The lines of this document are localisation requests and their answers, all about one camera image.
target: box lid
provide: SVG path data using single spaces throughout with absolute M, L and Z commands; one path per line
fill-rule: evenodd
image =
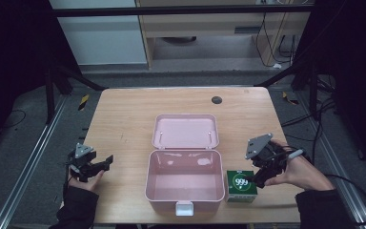
M 219 143 L 211 114 L 161 114 L 156 118 L 152 145 L 157 149 L 212 149 Z

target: wooden table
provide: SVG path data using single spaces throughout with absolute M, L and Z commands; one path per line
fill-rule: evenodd
M 220 96 L 221 104 L 212 97 Z M 247 140 L 267 133 L 284 140 L 275 108 L 265 88 L 157 88 L 109 89 L 102 93 L 85 144 L 102 161 L 114 163 L 101 180 L 97 193 L 97 223 L 246 223 L 299 222 L 292 185 L 258 189 L 252 204 L 223 200 L 216 214 L 176 217 L 159 215 L 145 197 L 149 155 L 155 118 L 162 114 L 211 114 L 216 117 L 224 173 L 257 170 L 245 159 Z

